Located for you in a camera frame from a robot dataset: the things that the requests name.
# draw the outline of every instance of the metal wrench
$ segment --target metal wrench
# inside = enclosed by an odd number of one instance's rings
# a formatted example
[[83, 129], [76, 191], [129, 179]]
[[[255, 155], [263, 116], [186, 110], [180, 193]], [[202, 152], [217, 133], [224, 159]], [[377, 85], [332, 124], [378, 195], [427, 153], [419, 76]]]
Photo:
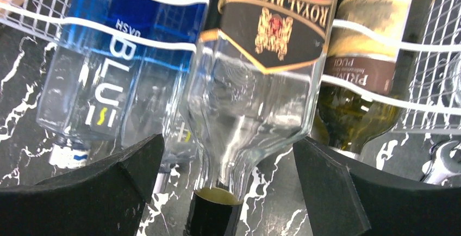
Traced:
[[441, 185], [445, 179], [461, 175], [461, 163], [450, 157], [450, 152], [459, 144], [458, 140], [450, 140], [435, 147], [432, 164], [423, 182]]

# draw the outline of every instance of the marble countertop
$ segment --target marble countertop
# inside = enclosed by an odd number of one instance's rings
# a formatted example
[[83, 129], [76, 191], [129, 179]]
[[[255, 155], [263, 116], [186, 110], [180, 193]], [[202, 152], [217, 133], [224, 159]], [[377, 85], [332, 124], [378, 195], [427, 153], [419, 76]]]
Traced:
[[[54, 48], [0, 24], [0, 187], [35, 184], [68, 171], [48, 164], [53, 134], [35, 123]], [[428, 149], [443, 138], [390, 132], [369, 142], [361, 160], [418, 180], [429, 160]], [[104, 142], [93, 151], [90, 161], [113, 153], [114, 147]], [[146, 206], [138, 235], [182, 235], [197, 170], [196, 162], [173, 169], [166, 193], [154, 194]], [[238, 235], [312, 235], [291, 149], [263, 160], [252, 175]]]

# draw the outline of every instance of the black label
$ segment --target black label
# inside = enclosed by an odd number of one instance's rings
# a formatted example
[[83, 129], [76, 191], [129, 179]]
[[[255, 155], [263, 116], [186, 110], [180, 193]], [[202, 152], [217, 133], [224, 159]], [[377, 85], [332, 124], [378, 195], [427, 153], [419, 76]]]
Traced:
[[219, 17], [220, 26], [214, 35], [228, 40], [262, 73], [297, 70], [326, 51], [335, 1], [218, 0], [214, 8], [221, 16], [214, 19]]

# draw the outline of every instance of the blue bottle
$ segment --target blue bottle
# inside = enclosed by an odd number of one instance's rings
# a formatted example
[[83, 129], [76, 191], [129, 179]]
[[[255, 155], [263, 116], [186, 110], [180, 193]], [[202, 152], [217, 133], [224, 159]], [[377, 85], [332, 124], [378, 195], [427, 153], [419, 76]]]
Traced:
[[[206, 8], [204, 3], [72, 0], [67, 16], [146, 39], [195, 43]], [[147, 110], [143, 102], [152, 97], [145, 90], [166, 90], [154, 95], [168, 100], [175, 73], [187, 69], [191, 57], [190, 51], [147, 47], [79, 25], [65, 26], [60, 42], [36, 120], [57, 135], [52, 154], [58, 157], [50, 163], [69, 168], [85, 165], [91, 141], [115, 139], [131, 107], [141, 114]], [[155, 113], [164, 115], [165, 107]]]

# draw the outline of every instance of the blue liquid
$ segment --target blue liquid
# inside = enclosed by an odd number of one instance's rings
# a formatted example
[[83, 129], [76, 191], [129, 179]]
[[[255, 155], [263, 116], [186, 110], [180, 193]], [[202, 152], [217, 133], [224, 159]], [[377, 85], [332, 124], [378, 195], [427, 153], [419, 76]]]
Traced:
[[[205, 11], [205, 4], [178, 7], [151, 0], [72, 0], [67, 16], [142, 38], [195, 43]], [[136, 125], [136, 118], [163, 117], [164, 101], [171, 96], [176, 75], [188, 69], [192, 56], [189, 51], [146, 47], [77, 25], [66, 25], [60, 42], [40, 98], [37, 122], [81, 144], [115, 138], [126, 117]], [[150, 125], [154, 126], [149, 132], [159, 128], [156, 123]]]

